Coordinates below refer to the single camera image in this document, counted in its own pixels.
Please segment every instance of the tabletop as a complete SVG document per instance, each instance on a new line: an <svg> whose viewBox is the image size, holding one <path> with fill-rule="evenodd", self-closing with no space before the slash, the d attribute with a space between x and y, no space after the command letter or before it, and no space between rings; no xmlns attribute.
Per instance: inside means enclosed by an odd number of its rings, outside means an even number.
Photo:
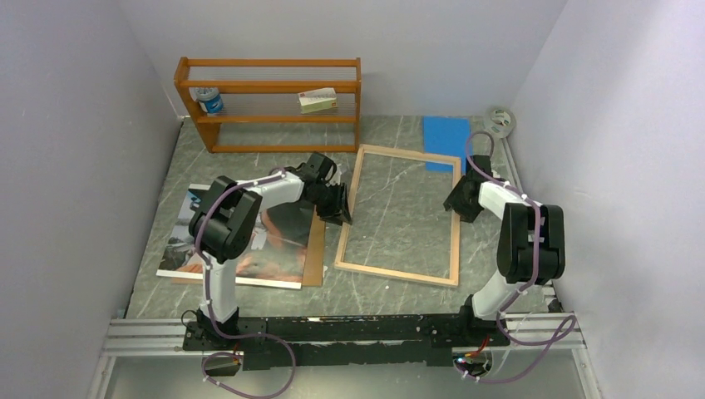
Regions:
<svg viewBox="0 0 705 399"><path fill-rule="evenodd" d="M267 126L223 125L225 144L347 144L349 126L313 124ZM423 151L421 116L364 116L361 142ZM473 139L476 154L486 154L489 141ZM342 170L352 171L356 154L326 154ZM186 119L165 178L145 254L137 274L128 318L177 318L198 308L200 284L174 283L156 276L167 239L189 184L210 184L219 175L254 179L275 166L298 165L308 158L296 153L210 154L190 119ZM514 182L507 153L495 147L492 169ZM422 162L366 155L345 260L412 273L447 277L450 213L442 203L451 190L451 174L426 171ZM482 212L473 224L461 224L460 283L445 288L335 269L340 228L327 224L322 287L300 290L238 286L240 316L340 316L408 313L457 313L467 296L480 290L496 271L500 220ZM511 312L546 312L539 288L531 288Z"/></svg>

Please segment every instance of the box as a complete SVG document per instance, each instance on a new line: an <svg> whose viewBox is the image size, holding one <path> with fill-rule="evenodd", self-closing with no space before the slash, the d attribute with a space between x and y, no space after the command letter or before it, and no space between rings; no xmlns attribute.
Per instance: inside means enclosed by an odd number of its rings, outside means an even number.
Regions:
<svg viewBox="0 0 705 399"><path fill-rule="evenodd" d="M301 104L301 113L327 110L338 106L338 99L332 87L323 89L304 91L298 94L298 102Z"/></svg>

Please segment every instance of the white tape roll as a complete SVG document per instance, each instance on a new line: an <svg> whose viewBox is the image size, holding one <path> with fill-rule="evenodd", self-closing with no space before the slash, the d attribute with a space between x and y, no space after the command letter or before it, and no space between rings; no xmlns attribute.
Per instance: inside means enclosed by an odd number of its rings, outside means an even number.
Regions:
<svg viewBox="0 0 705 399"><path fill-rule="evenodd" d="M485 130L498 139L507 137L516 126L514 114L501 106L488 108L482 122Z"/></svg>

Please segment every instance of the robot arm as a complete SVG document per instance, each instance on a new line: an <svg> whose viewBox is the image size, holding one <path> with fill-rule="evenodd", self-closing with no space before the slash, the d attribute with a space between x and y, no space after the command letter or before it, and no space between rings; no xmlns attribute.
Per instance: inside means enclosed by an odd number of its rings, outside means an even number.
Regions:
<svg viewBox="0 0 705 399"><path fill-rule="evenodd" d="M488 175L492 174L490 157L474 155L473 162ZM497 271L480 291L471 295L476 318L493 320L500 307L532 274L533 241L539 244L539 278L543 285L559 278L565 267L563 210L556 205L536 203L540 207L541 229L533 231L535 212L524 200L501 185L488 181L467 165L446 199L446 210L453 209L461 220L473 222L483 209L502 221L497 244Z"/></svg>
<svg viewBox="0 0 705 399"><path fill-rule="evenodd" d="M257 214L279 204L306 200L316 205L318 216L335 224L351 223L348 210L348 190L345 184L331 185L327 176L337 171L335 163L325 155L313 153L308 162L299 167L280 170L274 181L241 188L228 195L213 213L201 240L205 256L212 255L217 263L210 270L210 299L215 321L224 333L235 334L238 318L238 305L235 298L236 262L226 262L238 258L249 245ZM255 180L235 182L220 176L206 192L189 224L189 233L198 234L206 214L226 191L236 185L252 183ZM210 329L207 298L197 312L199 324Z"/></svg>

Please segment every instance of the blue container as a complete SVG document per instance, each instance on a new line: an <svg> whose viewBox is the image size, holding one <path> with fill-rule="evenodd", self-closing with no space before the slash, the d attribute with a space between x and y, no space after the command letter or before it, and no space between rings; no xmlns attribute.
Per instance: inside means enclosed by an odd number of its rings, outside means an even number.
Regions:
<svg viewBox="0 0 705 399"><path fill-rule="evenodd" d="M208 114L214 114L223 109L223 99L215 87L196 87L196 100L200 101Z"/></svg>

